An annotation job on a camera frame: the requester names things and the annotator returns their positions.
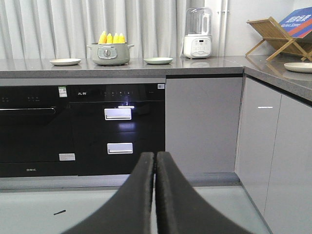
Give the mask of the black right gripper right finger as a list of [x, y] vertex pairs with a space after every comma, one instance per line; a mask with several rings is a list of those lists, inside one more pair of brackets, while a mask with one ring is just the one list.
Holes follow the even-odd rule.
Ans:
[[247, 234], [204, 200], [169, 152], [156, 156], [156, 217], [160, 234]]

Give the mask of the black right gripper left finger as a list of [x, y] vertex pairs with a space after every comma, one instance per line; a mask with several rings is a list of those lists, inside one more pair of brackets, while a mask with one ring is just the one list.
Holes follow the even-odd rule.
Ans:
[[150, 234], [154, 153], [143, 152], [118, 191], [65, 234]]

